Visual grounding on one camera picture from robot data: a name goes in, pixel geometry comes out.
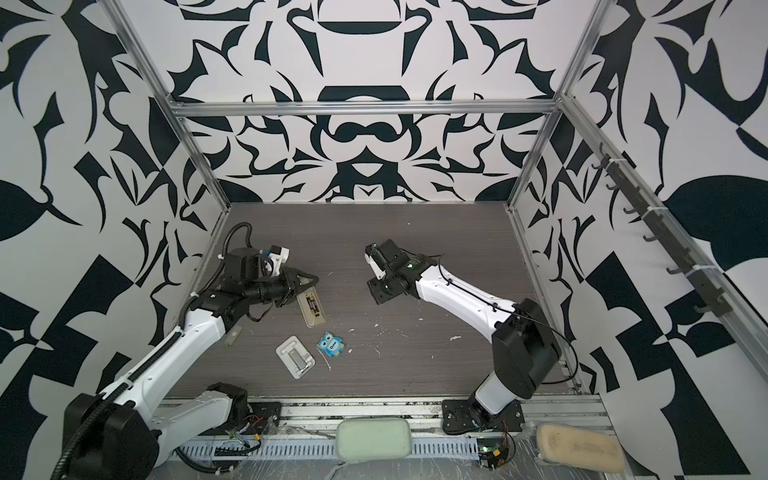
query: work surface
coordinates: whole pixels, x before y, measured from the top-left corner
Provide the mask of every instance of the work surface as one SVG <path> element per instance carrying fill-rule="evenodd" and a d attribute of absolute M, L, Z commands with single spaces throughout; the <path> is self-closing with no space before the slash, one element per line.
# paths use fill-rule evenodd
<path fill-rule="evenodd" d="M 443 253 L 442 265 L 489 293 L 535 300 L 505 208 L 492 204 L 235 204 L 223 236 L 238 222 L 253 225 L 256 248 L 290 248 L 287 265 L 319 276 L 327 322 L 308 328 L 298 303 L 247 318 L 232 346 L 211 346 L 170 391 L 190 398 L 228 382 L 252 396 L 468 395 L 493 369 L 490 343 L 444 309 L 401 295 L 376 305 L 366 282 L 366 245 L 391 238 L 414 253 Z M 240 230 L 230 249 L 244 246 Z M 218 260 L 208 259 L 204 279 Z M 315 345 L 325 331 L 342 338 L 337 358 Z M 295 380 L 275 348 L 295 335 L 316 365 Z M 563 378 L 559 366 L 548 380 Z M 565 385 L 541 393 L 566 392 Z"/>

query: blue owl toy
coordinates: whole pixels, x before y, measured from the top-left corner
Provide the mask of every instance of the blue owl toy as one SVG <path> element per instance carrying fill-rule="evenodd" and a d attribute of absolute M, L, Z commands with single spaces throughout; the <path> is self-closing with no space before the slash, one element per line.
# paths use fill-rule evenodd
<path fill-rule="evenodd" d="M 339 356 L 344 350 L 344 344 L 338 336 L 333 336 L 332 333 L 326 332 L 320 343 L 317 344 L 317 348 L 325 352 L 327 356 Z"/>

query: black and white patterned wall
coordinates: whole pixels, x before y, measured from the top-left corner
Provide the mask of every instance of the black and white patterned wall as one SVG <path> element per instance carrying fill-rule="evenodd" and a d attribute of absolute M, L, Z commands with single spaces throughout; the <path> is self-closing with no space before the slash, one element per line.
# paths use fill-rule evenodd
<path fill-rule="evenodd" d="M 124 2 L 178 101 L 552 98 L 594 0 Z M 541 115 L 194 119 L 232 201 L 506 200 Z"/>
<path fill-rule="evenodd" d="M 766 314 L 764 2 L 620 0 L 576 90 L 745 297 Z M 567 119 L 518 212 L 584 385 L 638 478 L 762 478 L 768 386 Z"/>
<path fill-rule="evenodd" d="M 190 119 L 190 129 L 234 202 L 506 200 L 542 121 L 542 114 L 208 117 Z"/>
<path fill-rule="evenodd" d="M 551 98 L 594 0 L 130 0 L 185 101 Z"/>
<path fill-rule="evenodd" d="M 3 478 L 163 338 L 220 208 L 93 0 L 0 6 Z"/>

